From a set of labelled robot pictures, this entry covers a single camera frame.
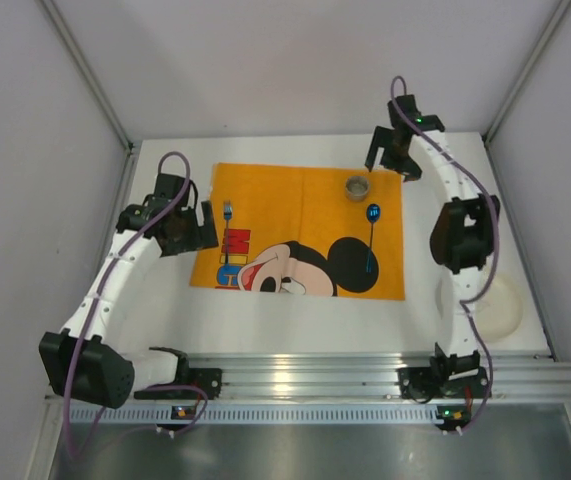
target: cartoon mouth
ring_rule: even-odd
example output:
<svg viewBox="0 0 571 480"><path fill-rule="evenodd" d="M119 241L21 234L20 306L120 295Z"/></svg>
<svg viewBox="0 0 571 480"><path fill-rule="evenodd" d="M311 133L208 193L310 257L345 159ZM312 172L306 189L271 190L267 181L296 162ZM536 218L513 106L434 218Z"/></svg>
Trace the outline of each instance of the cartoon mouth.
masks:
<svg viewBox="0 0 571 480"><path fill-rule="evenodd" d="M247 270L243 272L243 275L241 275L241 283L243 284L243 287L245 287L245 290L252 289L252 284L254 283L254 277L256 277L256 274L263 265L265 264L261 263L259 265L254 265L253 267L249 267Z"/></svg>

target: mickey mouse placemat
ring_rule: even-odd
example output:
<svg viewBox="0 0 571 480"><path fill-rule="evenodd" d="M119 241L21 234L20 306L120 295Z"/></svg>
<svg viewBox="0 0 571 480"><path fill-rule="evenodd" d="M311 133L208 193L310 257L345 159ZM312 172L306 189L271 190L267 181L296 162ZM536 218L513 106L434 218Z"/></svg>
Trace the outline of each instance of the mickey mouse placemat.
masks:
<svg viewBox="0 0 571 480"><path fill-rule="evenodd" d="M404 300L399 175L225 163L214 168L210 199L220 247L198 252L192 286ZM363 202L345 195L352 175L367 175L370 182ZM232 206L229 231L226 201ZM380 206L381 217L368 272L370 203Z"/></svg>

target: metal frame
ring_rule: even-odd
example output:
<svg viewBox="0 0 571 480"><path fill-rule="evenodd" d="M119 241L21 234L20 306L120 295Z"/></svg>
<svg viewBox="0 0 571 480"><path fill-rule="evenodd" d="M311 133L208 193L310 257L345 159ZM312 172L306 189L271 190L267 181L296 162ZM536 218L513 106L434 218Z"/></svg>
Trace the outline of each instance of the metal frame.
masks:
<svg viewBox="0 0 571 480"><path fill-rule="evenodd" d="M126 149L126 160L122 177L116 192L111 221L127 201L140 146L136 148L129 139L116 112L109 102L100 82L97 80L85 55L78 46L63 15L54 0L36 0L54 28L55 33L68 51L71 61L78 69L87 88L93 95L98 107L105 115L114 134ZM510 86L500 109L495 115L483 139L486 148L500 129L519 94L526 85L539 59L548 48L562 21L571 10L571 0L558 0L547 19L535 45L527 56L523 66ZM491 156L490 164L497 183L501 185L499 171L495 168ZM506 202L508 216L510 206ZM528 275L537 308L543 319L543 327L553 349L554 338L548 330L545 311L537 282L532 276L529 262L518 233L517 226L511 222L521 261ZM104 254L109 245L109 228L101 241ZM97 259L100 265L102 256ZM409 412L416 411L416 405L400 398L397 369L405 366L425 365L427 353L422 355L238 355L238 356L192 356L193 366L217 366L223 368L224 380L221 397L212 403L212 411L225 411L234 417L234 422L245 420L243 412L266 411L268 409L275 421L283 421L287 411L292 408L306 408L308 411L323 412L331 407L333 411L371 412L374 410ZM539 404L557 403L565 405L568 421L571 425L571 363L555 362L552 358L539 356L504 356L495 359L496 380L490 404ZM434 405L455 403L453 400L435 401L425 407L432 411ZM137 402L129 401L124 408L149 412L167 411L167 406L175 402ZM84 406L75 406L81 410ZM55 450L62 424L62 401L59 397L47 395L44 400L41 428L35 442L25 479L47 478L54 459ZM122 416L115 416L123 423ZM340 421L329 417L318 417L323 422ZM286 419L288 423L295 419Z"/></svg>

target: gray wall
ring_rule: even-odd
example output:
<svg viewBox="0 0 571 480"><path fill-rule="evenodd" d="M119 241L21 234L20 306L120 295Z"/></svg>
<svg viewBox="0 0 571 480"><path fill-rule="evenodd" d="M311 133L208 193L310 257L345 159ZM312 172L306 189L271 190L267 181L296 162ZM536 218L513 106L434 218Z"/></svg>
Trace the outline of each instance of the gray wall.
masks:
<svg viewBox="0 0 571 480"><path fill-rule="evenodd" d="M124 155L33 0L0 0L0 480L22 478L38 356L89 286Z"/></svg>
<svg viewBox="0 0 571 480"><path fill-rule="evenodd" d="M136 139L368 133L402 73L483 131L556 0L58 0Z"/></svg>
<svg viewBox="0 0 571 480"><path fill-rule="evenodd" d="M571 359L571 15L491 151L559 354Z"/></svg>

